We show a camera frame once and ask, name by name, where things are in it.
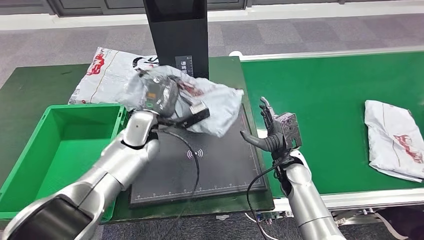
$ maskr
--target wireless symbol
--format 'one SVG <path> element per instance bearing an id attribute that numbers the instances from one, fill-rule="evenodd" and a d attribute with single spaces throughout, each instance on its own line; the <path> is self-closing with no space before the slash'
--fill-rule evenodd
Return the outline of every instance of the wireless symbol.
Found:
<path id="1" fill-rule="evenodd" d="M 201 158 L 201 157 L 203 157 L 203 150 L 200 148 L 194 154 L 196 154 L 197 157 Z M 193 158 L 192 151 L 190 151 L 190 150 L 187 151 L 187 158 L 188 159 L 192 159 Z"/>

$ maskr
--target black cable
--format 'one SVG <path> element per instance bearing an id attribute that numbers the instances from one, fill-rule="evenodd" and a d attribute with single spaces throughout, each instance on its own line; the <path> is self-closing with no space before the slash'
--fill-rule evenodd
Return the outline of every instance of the black cable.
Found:
<path id="1" fill-rule="evenodd" d="M 284 160 L 287 158 L 287 156 L 290 154 L 291 149 L 288 149 L 287 153 L 282 157 L 281 161 L 277 162 L 277 164 L 275 164 L 273 167 L 269 168 L 268 170 L 262 172 L 261 174 L 257 175 L 249 184 L 249 187 L 247 187 L 247 193 L 246 193 L 246 198 L 247 198 L 247 204 L 249 204 L 249 208 L 250 208 L 250 212 L 253 214 L 254 219 L 256 220 L 256 224 L 259 227 L 260 233 L 263 236 L 263 239 L 268 240 L 267 236 L 265 236 L 264 231 L 262 230 L 262 227 L 259 225 L 259 221 L 258 218 L 256 217 L 255 212 L 253 211 L 252 208 L 252 204 L 251 201 L 249 200 L 249 191 L 251 190 L 251 187 L 253 186 L 253 184 L 263 175 L 271 172 L 272 170 L 275 170 L 277 167 L 279 167 L 280 165 L 282 165 L 282 163 L 284 162 Z"/>
<path id="2" fill-rule="evenodd" d="M 168 228 L 168 231 L 165 233 L 165 235 L 163 235 L 161 238 L 159 238 L 160 240 L 162 240 L 162 239 L 164 239 L 164 238 L 166 238 L 168 236 L 168 234 L 171 232 L 171 230 L 178 223 L 178 220 L 183 215 L 183 213 L 186 210 L 186 208 L 189 205 L 189 203 L 192 201 L 193 196 L 195 195 L 196 188 L 198 187 L 198 184 L 199 184 L 199 175 L 200 175 L 199 159 L 198 159 L 198 156 L 195 154 L 195 151 L 193 150 L 192 146 L 190 146 L 189 142 L 186 141 L 182 136 L 180 136 L 180 135 L 178 135 L 178 134 L 176 134 L 174 132 L 168 131 L 168 128 L 169 127 L 158 129 L 158 130 L 156 130 L 156 132 L 169 134 L 171 136 L 174 136 L 174 137 L 178 138 L 182 142 L 184 142 L 184 144 L 188 147 L 188 149 L 193 153 L 193 157 L 194 157 L 194 160 L 196 162 L 197 177 L 196 177 L 196 183 L 194 184 L 194 187 L 193 187 L 193 191 L 191 191 L 190 198 L 185 203 L 184 207 L 182 208 L 182 210 L 179 213 L 179 215 L 176 217 L 176 219 L 175 219 L 174 223 L 172 224 L 172 226 L 170 228 Z"/>

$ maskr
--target robotic hand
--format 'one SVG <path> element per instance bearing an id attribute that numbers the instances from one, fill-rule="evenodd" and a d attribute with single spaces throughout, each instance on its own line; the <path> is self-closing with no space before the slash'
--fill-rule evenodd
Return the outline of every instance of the robotic hand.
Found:
<path id="1" fill-rule="evenodd" d="M 257 138 L 240 133 L 248 143 L 271 152 L 273 166 L 277 165 L 275 176 L 288 198 L 300 235 L 305 240 L 346 240 L 312 182 L 306 163 L 293 154 L 302 145 L 296 115 L 290 112 L 277 115 L 264 97 L 260 100 L 264 103 L 259 107 L 268 136 Z"/>

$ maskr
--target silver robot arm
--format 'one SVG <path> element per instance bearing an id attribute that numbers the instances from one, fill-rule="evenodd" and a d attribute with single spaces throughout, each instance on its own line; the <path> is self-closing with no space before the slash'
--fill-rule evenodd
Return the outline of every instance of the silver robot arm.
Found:
<path id="1" fill-rule="evenodd" d="M 321 199 L 302 154 L 295 150 L 290 156 L 300 161 L 280 169 L 283 176 L 279 179 L 300 235 L 305 240 L 346 240 Z"/>
<path id="2" fill-rule="evenodd" d="M 4 229 L 2 239 L 90 239 L 105 209 L 159 152 L 157 135 L 151 133 L 156 124 L 154 113 L 134 113 L 88 172 L 25 207 Z"/>
<path id="3" fill-rule="evenodd" d="M 267 129 L 266 138 L 241 132 L 250 144 L 271 152 L 276 178 L 288 198 L 300 235 L 304 240 L 345 240 L 312 181 L 311 171 L 297 149 L 302 145 L 298 120 L 294 113 L 275 114 L 261 97 L 261 115 Z"/>

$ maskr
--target green table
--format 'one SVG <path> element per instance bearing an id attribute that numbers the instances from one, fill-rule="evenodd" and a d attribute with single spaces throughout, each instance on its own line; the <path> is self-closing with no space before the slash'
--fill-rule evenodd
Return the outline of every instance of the green table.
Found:
<path id="1" fill-rule="evenodd" d="M 409 109 L 424 131 L 424 47 L 241 56 L 250 102 L 266 96 L 277 113 L 296 113 L 316 188 L 330 209 L 424 203 L 424 183 L 368 166 L 365 100 Z M 258 132 L 266 132 L 259 108 Z M 264 154 L 267 167 L 272 159 Z M 283 197 L 272 180 L 274 198 Z M 274 201 L 276 211 L 288 208 Z"/>
<path id="2" fill-rule="evenodd" d="M 88 64 L 19 67 L 0 89 L 0 186 L 21 154 L 43 112 L 49 105 L 67 104 L 75 87 L 87 71 Z M 240 61 L 237 57 L 212 57 L 209 60 L 210 79 L 217 83 L 246 89 Z M 247 120 L 256 129 L 248 95 L 243 97 Z M 264 168 L 262 155 L 259 161 Z M 271 191 L 250 194 L 254 209 L 274 208 Z M 177 216 L 184 202 L 166 203 L 131 210 L 128 192 L 116 201 L 110 222 L 169 218 Z M 200 198 L 189 205 L 184 215 L 220 214 L 248 211 L 244 193 Z"/>
<path id="3" fill-rule="evenodd" d="M 259 98 L 276 112 L 294 112 L 312 178 L 331 210 L 424 203 L 424 184 L 386 176 L 368 166 L 364 101 L 379 100 L 410 109 L 424 129 L 424 48 L 277 54 L 210 58 L 210 79 L 247 89 L 243 98 L 251 129 L 265 132 Z M 84 75 L 86 64 L 17 68 L 0 90 L 0 185 L 21 153 L 44 109 L 64 104 Z M 264 156 L 267 167 L 271 156 Z M 252 193 L 255 209 L 290 210 L 280 186 Z M 116 201 L 113 222 L 172 217 L 181 203 L 128 209 L 128 192 Z M 244 194 L 199 199 L 186 215 L 248 209 Z"/>

